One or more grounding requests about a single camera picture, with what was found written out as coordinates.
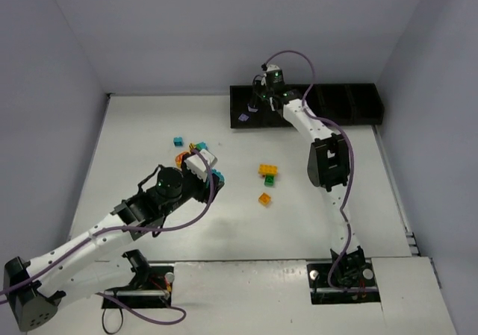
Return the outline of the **lilac lego brick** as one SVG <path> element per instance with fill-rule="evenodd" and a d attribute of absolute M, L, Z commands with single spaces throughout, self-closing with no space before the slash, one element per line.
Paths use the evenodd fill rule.
<path fill-rule="evenodd" d="M 238 120 L 241 121 L 241 122 L 245 122 L 248 120 L 248 116 L 246 114 L 241 114 L 239 117 L 238 117 Z"/>

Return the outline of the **green hollow lego brick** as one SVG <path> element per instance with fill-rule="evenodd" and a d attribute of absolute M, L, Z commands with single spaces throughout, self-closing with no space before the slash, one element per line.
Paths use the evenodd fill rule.
<path fill-rule="evenodd" d="M 273 187 L 275 185 L 275 175 L 265 175 L 264 176 L 264 185 L 266 187 Z"/>

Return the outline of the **purple square lego brick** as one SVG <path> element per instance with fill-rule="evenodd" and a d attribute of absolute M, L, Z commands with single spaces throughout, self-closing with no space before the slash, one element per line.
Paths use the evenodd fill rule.
<path fill-rule="evenodd" d="M 257 113 L 258 112 L 258 108 L 255 105 L 248 104 L 247 108 L 248 108 L 248 111 L 250 113 Z"/>

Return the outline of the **teal oval lego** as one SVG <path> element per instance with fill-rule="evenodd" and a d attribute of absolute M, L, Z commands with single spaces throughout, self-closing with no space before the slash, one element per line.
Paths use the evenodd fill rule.
<path fill-rule="evenodd" d="M 212 174 L 213 174 L 213 175 L 216 175 L 216 176 L 219 178 L 220 182 L 222 182 L 222 183 L 225 182 L 225 178 L 224 178 L 223 174 L 222 174 L 220 171 L 218 171 L 218 170 L 216 170 L 216 169 L 212 169 L 211 171 L 212 171 Z"/>

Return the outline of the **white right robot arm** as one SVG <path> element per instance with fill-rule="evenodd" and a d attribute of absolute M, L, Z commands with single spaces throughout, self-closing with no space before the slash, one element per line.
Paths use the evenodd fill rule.
<path fill-rule="evenodd" d="M 310 143 L 307 175 L 324 202 L 332 231 L 332 260 L 342 266 L 363 265 L 363 249 L 345 213 L 353 182 L 350 140 L 333 121 L 316 116 L 298 90 L 285 85 L 278 66 L 265 64 L 262 69 L 261 80 L 252 82 L 252 106 L 277 113 Z"/>

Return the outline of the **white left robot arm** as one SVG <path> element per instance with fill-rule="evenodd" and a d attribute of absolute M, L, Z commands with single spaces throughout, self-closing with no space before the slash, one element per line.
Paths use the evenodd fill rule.
<path fill-rule="evenodd" d="M 158 166 L 153 174 L 157 178 L 153 187 L 140 188 L 88 231 L 42 256 L 6 262 L 1 295 L 21 332 L 44 325 L 77 300 L 145 281 L 149 277 L 146 259 L 127 246 L 149 233 L 158 236 L 196 223 L 192 219 L 182 225 L 164 225 L 191 199 L 210 207 L 224 185 L 221 173 L 210 167 L 198 173 L 187 166 Z"/>

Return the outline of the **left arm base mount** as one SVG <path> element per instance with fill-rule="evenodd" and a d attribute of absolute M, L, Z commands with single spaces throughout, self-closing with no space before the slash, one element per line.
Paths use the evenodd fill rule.
<path fill-rule="evenodd" d="M 172 263 L 149 263 L 138 250 L 123 254 L 131 264 L 134 276 L 122 287 L 104 291 L 132 310 L 161 309 L 172 305 L 173 281 L 175 280 Z"/>

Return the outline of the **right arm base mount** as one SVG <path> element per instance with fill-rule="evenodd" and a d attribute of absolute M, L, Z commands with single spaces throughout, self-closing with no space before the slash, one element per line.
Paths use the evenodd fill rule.
<path fill-rule="evenodd" d="M 313 305 L 379 303 L 381 297 L 371 262 L 362 248 L 329 262 L 307 263 Z"/>

